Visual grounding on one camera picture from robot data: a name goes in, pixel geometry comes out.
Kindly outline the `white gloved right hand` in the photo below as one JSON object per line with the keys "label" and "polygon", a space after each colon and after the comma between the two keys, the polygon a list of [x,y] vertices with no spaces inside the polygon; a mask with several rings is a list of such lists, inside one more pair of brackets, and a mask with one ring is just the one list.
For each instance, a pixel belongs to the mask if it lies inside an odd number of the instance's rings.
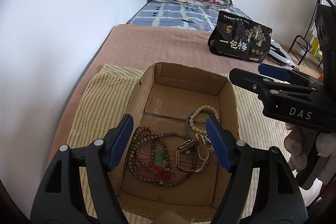
{"label": "white gloved right hand", "polygon": [[307,166],[309,152],[314,147],[317,155],[327,160],[317,178],[324,185],[335,180],[335,133],[318,133],[289,123],[285,127],[290,131],[284,139],[284,147],[290,153],[288,164],[291,170],[303,170]]}

